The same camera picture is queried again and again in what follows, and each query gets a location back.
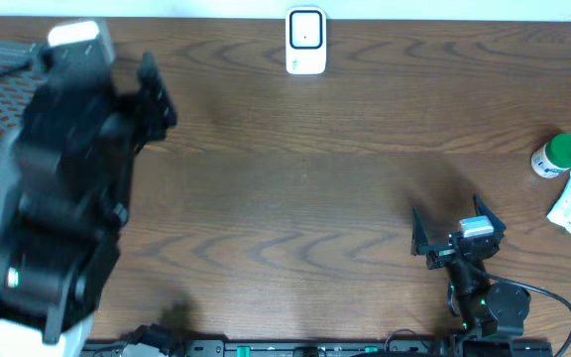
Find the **green lid jar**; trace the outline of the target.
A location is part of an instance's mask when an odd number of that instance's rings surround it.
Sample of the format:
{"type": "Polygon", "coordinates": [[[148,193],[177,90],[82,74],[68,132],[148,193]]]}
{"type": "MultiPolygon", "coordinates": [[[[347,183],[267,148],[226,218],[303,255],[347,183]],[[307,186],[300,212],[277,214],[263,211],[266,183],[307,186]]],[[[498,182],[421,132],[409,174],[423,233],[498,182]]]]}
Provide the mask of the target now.
{"type": "Polygon", "coordinates": [[[571,134],[562,133],[537,149],[531,156],[534,172],[542,178],[553,179],[571,169],[571,134]]]}

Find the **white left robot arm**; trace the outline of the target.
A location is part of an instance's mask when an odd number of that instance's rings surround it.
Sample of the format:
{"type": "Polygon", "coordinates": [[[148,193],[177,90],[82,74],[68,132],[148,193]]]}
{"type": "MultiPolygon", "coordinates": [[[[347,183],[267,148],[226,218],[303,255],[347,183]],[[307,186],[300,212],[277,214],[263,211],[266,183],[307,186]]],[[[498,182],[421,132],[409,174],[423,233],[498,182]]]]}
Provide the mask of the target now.
{"type": "Polygon", "coordinates": [[[0,356],[77,356],[119,259],[134,164],[176,113],[152,54],[120,93],[92,42],[33,50],[44,81],[0,144],[0,356]]]}

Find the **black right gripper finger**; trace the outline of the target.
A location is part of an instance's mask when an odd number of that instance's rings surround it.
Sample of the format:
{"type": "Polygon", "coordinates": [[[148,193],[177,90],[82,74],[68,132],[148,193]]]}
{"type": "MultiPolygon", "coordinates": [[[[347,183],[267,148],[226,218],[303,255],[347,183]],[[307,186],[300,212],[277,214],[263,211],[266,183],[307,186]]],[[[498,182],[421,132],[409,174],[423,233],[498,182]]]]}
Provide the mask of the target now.
{"type": "Polygon", "coordinates": [[[479,194],[473,195],[473,202],[476,214],[488,218],[494,228],[496,239],[501,242],[507,229],[506,224],[486,205],[479,194]]]}
{"type": "Polygon", "coordinates": [[[413,256],[427,255],[430,245],[417,209],[412,209],[412,237],[410,253],[413,256]]]}

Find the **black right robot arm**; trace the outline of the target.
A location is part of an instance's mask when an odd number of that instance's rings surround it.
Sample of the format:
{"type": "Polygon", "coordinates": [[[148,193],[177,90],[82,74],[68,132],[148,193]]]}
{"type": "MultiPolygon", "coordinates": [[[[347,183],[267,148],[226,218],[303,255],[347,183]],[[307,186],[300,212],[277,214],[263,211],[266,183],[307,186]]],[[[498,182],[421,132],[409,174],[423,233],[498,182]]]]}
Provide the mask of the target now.
{"type": "Polygon", "coordinates": [[[500,251],[506,225],[479,195],[473,196],[476,215],[462,219],[459,230],[445,243],[431,244],[417,216],[413,217],[411,253],[426,257],[429,270],[444,268],[449,292],[473,339],[513,339],[524,332],[529,292],[515,284],[490,278],[485,261],[500,251]]]}

